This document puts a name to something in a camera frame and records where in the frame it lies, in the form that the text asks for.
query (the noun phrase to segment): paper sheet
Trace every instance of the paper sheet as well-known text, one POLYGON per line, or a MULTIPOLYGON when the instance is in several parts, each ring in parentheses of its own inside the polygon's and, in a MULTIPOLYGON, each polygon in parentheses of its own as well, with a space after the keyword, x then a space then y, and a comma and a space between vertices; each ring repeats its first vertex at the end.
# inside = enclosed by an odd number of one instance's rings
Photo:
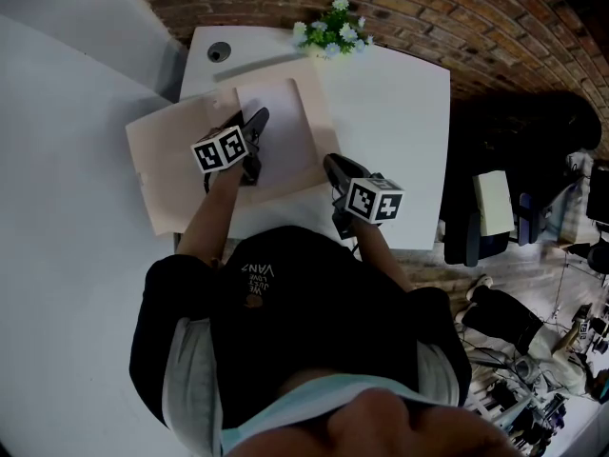
POLYGON ((254 83, 237 88, 245 120, 261 107, 269 118, 260 138, 263 168, 258 185, 267 188, 299 174, 318 162, 311 130, 293 79, 254 83))

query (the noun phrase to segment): wall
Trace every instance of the wall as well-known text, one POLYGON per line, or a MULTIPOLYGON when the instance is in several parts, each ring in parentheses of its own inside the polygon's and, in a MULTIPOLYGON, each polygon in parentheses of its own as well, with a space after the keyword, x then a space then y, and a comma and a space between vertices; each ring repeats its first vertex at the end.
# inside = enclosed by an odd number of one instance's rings
POLYGON ((178 99, 186 50, 142 0, 0 0, 0 14, 178 99))
MULTIPOLYGON (((187 44, 196 26, 289 28, 331 0, 148 0, 187 44)), ((565 0, 350 0, 377 42, 451 69, 453 97, 571 89, 609 119, 609 64, 565 0)), ((609 158, 609 138, 598 154, 609 158)))
POLYGON ((12 457, 186 456, 128 377, 155 238, 125 124, 168 101, 0 16, 0 441, 12 457))

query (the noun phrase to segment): shoe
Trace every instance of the shoe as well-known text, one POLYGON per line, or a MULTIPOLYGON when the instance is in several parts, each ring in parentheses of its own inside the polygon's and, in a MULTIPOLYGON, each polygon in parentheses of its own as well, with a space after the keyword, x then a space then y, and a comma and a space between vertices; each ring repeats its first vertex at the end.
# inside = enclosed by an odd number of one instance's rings
POLYGON ((476 288, 479 288, 480 286, 486 286, 487 288, 492 288, 493 287, 493 278, 490 277, 488 274, 483 274, 481 276, 481 278, 476 281, 476 284, 471 287, 468 291, 467 291, 467 301, 472 301, 472 296, 474 296, 474 291, 476 290, 476 288))
POLYGON ((461 310, 459 313, 457 313, 455 315, 455 322, 457 322, 458 324, 462 324, 463 323, 463 318, 465 317, 465 315, 467 314, 467 312, 472 309, 476 304, 472 303, 469 307, 467 307, 466 309, 461 310))

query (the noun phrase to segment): cardboard sheet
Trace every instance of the cardboard sheet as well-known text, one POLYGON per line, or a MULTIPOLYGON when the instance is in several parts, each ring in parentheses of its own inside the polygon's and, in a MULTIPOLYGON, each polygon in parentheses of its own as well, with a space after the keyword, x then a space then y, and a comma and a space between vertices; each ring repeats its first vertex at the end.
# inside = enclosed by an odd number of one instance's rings
POLYGON ((322 161, 340 152, 315 68, 308 58, 250 71, 221 82, 216 91, 186 100, 127 126, 133 164, 154 232, 184 232, 205 197, 204 175, 190 146, 246 105, 271 118, 261 140, 263 173, 241 187, 237 208, 326 183, 322 161))

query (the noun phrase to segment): white flower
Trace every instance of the white flower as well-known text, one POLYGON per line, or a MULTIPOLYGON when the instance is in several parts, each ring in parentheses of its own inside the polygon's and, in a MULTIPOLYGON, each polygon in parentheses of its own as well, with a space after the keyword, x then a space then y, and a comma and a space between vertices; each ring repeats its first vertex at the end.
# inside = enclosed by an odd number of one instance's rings
POLYGON ((347 10, 349 8, 348 0, 334 0, 332 7, 336 10, 347 10))
POLYGON ((294 24, 294 35, 303 35, 306 32, 306 24, 304 22, 297 22, 294 24))
POLYGON ((346 36, 349 34, 349 32, 351 31, 351 27, 348 24, 343 24, 343 26, 341 27, 341 29, 339 30, 339 35, 345 39, 346 36))

